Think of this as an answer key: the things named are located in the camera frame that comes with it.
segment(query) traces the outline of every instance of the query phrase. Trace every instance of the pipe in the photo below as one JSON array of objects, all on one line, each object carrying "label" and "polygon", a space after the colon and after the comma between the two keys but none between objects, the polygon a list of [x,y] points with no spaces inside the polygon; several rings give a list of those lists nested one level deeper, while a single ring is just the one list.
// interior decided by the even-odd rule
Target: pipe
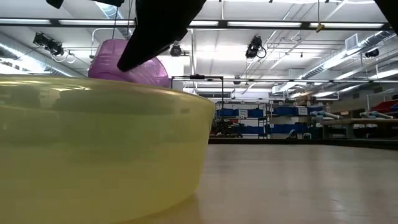
[{"label": "pipe", "polygon": [[[103,14],[106,16],[107,19],[123,19],[123,16],[121,15],[121,13],[118,11],[118,8],[116,6],[112,6],[109,4],[104,4],[104,3],[100,3],[100,2],[95,2],[96,5],[99,7],[99,9],[103,12]],[[120,34],[126,39],[129,40],[132,32],[130,31],[130,29],[127,28],[116,28]]]},{"label": "pipe", "polygon": [[3,49],[14,58],[17,58],[17,61],[22,63],[25,62],[28,67],[37,67],[38,69],[43,71],[50,71],[52,75],[65,75],[68,77],[78,78],[86,77],[62,65],[61,63],[55,62],[50,57],[46,57],[45,55],[38,53],[35,50],[32,50],[29,47],[20,44],[14,39],[3,34],[0,34],[0,49]]},{"label": "pipe", "polygon": [[366,95],[366,102],[368,104],[368,111],[370,111],[371,110],[371,104],[369,102],[369,95]]},{"label": "pipe", "polygon": [[224,20],[224,1],[221,1],[221,20]]},{"label": "pipe", "polygon": [[326,111],[313,111],[310,113],[311,116],[325,116],[327,118],[333,118],[333,119],[342,119],[340,115],[328,113]]},{"label": "pipe", "polygon": [[371,63],[369,63],[369,64],[367,64],[367,65],[365,65],[363,67],[357,68],[357,69],[355,69],[355,70],[353,70],[351,72],[342,74],[339,77],[337,77],[336,79],[337,80],[342,80],[344,78],[348,78],[348,77],[353,76],[353,75],[355,75],[355,74],[357,74],[359,72],[363,72],[365,70],[369,70],[370,68],[372,68],[375,65],[379,65],[380,63],[386,62],[386,61],[388,61],[390,59],[393,59],[393,58],[396,58],[396,57],[398,57],[398,51],[393,53],[393,54],[391,54],[391,55],[388,55],[387,57],[384,57],[382,59],[377,59],[376,61],[371,62]]},{"label": "pipe", "polygon": [[361,43],[359,43],[357,49],[347,52],[345,50],[345,48],[343,48],[342,50],[335,53],[334,55],[327,57],[323,63],[316,65],[313,68],[307,70],[300,77],[302,79],[312,78],[315,75],[318,75],[318,74],[328,70],[331,67],[341,64],[342,62],[344,62],[345,60],[348,60],[352,56],[367,52],[369,49],[373,48],[378,43],[380,43],[386,39],[389,39],[395,35],[396,34],[392,31],[378,32],[378,33],[364,39]]},{"label": "pipe", "polygon": [[324,18],[324,21],[329,20],[334,14],[336,14],[337,11],[339,11],[345,4],[347,3],[347,0],[343,0],[339,5],[331,12],[329,15],[327,15]]},{"label": "pipe", "polygon": [[197,67],[197,62],[196,62],[196,52],[197,52],[197,43],[195,40],[195,31],[191,29],[191,48],[192,48],[192,54],[191,54],[191,71],[192,75],[195,75],[197,73],[196,67]]},{"label": "pipe", "polygon": [[93,55],[94,35],[95,35],[95,32],[97,32],[98,30],[113,30],[113,28],[98,28],[98,29],[95,29],[95,30],[91,33],[91,51],[90,51],[90,56],[92,56],[93,58],[94,58],[94,55]]},{"label": "pipe", "polygon": [[372,116],[377,118],[394,119],[393,116],[386,115],[384,113],[379,113],[377,111],[362,112],[359,114],[362,118],[371,118]]},{"label": "pipe", "polygon": [[255,84],[256,82],[249,85],[249,87],[242,92],[242,95],[245,94],[247,91],[249,91]]}]

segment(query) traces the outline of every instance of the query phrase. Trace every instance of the blue storage bin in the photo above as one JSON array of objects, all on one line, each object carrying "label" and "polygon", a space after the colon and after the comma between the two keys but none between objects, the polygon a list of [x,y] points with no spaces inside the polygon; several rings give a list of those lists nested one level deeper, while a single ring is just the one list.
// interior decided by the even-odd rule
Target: blue storage bin
[{"label": "blue storage bin", "polygon": [[294,115],[295,108],[294,107],[278,107],[274,111],[279,116],[290,116],[290,115]]},{"label": "blue storage bin", "polygon": [[[236,110],[234,110],[234,109],[225,109],[224,108],[223,112],[224,112],[223,113],[224,116],[237,116],[237,115],[235,115]],[[221,116],[221,110],[217,110],[216,114],[217,114],[217,116]]]},{"label": "blue storage bin", "polygon": [[264,110],[260,110],[260,109],[248,110],[248,116],[251,118],[261,118],[264,116]]},{"label": "blue storage bin", "polygon": [[242,130],[242,134],[264,134],[263,127],[246,126]]}]

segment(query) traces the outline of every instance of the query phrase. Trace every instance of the metal frame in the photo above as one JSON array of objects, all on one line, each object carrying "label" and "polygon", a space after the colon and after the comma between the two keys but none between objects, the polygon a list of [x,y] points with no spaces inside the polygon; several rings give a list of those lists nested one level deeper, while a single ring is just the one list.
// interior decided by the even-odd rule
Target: metal frame
[{"label": "metal frame", "polygon": [[[50,24],[34,24],[34,22],[19,21],[19,22],[1,22],[2,19],[14,19],[14,20],[49,20]],[[74,24],[65,25],[61,24],[60,21],[99,21],[99,24]],[[125,28],[126,25],[114,25],[114,24],[100,24],[101,21],[109,22],[109,19],[61,19],[61,18],[13,18],[13,17],[0,17],[0,26],[22,26],[22,27],[60,27],[60,28]],[[118,19],[120,22],[127,22],[127,19]],[[262,29],[262,30],[316,30],[316,27],[310,27],[311,23],[318,23],[317,21],[247,21],[247,20],[197,20],[218,22],[217,26],[189,26],[189,29]],[[300,27],[286,27],[286,26],[230,26],[228,22],[271,22],[271,23],[291,23],[299,22]],[[130,20],[130,28],[135,28],[134,20]],[[334,24],[363,24],[363,22],[330,22]],[[383,24],[381,28],[367,28],[367,27],[350,27],[350,28],[325,28],[325,30],[350,30],[350,31],[380,31],[380,30],[393,30],[390,23],[388,22],[366,22],[367,24]]]},{"label": "metal frame", "polygon": [[[213,79],[217,79],[220,77],[214,76],[205,76],[204,79],[194,79],[191,76],[180,76],[180,77],[172,77],[172,80],[178,79],[178,81],[203,81],[212,82]],[[398,83],[398,80],[357,80],[357,79],[347,79],[347,80],[300,80],[300,79],[266,79],[266,78],[223,78],[224,82],[270,82],[270,83],[286,83],[286,82],[297,82],[297,83]]]}]

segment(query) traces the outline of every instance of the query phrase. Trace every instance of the ceiling light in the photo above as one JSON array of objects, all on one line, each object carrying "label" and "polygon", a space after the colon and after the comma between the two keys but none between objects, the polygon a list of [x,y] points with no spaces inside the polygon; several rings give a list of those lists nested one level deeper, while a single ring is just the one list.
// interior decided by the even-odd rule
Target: ceiling light
[{"label": "ceiling light", "polygon": [[228,22],[228,26],[240,27],[300,27],[301,22]]},{"label": "ceiling light", "polygon": [[192,21],[190,26],[218,26],[218,21]]},{"label": "ceiling light", "polygon": [[342,79],[348,78],[354,74],[355,74],[354,72],[347,72],[346,74],[342,74],[339,77],[335,78],[335,80],[342,80]]},{"label": "ceiling light", "polygon": [[51,88],[53,90],[57,90],[57,91],[70,91],[71,89],[69,88]]},{"label": "ceiling light", "polygon": [[356,88],[356,87],[359,87],[360,85],[355,85],[355,86],[350,86],[350,87],[348,87],[348,88],[345,88],[345,89],[343,89],[343,90],[340,90],[340,92],[347,92],[347,91],[350,91],[350,90],[352,90],[352,89],[354,89],[354,88]]},{"label": "ceiling light", "polygon": [[36,24],[50,25],[49,19],[0,19],[0,24]]},{"label": "ceiling light", "polygon": [[[326,28],[381,28],[384,26],[383,23],[335,23],[335,22],[323,22]],[[317,28],[318,23],[312,22],[311,28]]]},{"label": "ceiling light", "polygon": [[391,75],[396,75],[396,74],[398,74],[398,69],[393,69],[393,70],[389,70],[389,71],[385,71],[385,72],[381,72],[376,75],[373,75],[370,77],[370,79],[386,78],[386,77],[389,77]]},{"label": "ceiling light", "polygon": [[323,93],[317,93],[317,94],[315,94],[313,96],[314,97],[324,97],[324,96],[332,95],[334,93],[336,93],[336,92],[334,92],[334,91],[326,91],[326,92],[323,92]]},{"label": "ceiling light", "polygon": [[[79,25],[79,26],[80,25],[94,25],[94,26],[113,26],[113,25],[115,25],[115,21],[111,20],[111,19],[87,19],[87,20],[61,19],[61,20],[59,20],[59,23],[62,25]],[[134,21],[127,21],[127,20],[116,21],[117,26],[127,26],[127,24],[132,26],[132,25],[134,25]]]}]

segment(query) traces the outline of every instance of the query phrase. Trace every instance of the beige floor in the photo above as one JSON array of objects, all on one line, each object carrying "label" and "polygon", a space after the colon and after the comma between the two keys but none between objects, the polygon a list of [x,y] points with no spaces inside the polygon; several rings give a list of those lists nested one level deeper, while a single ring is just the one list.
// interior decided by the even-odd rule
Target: beige floor
[{"label": "beige floor", "polygon": [[398,223],[398,151],[210,145],[200,188],[137,223]]}]

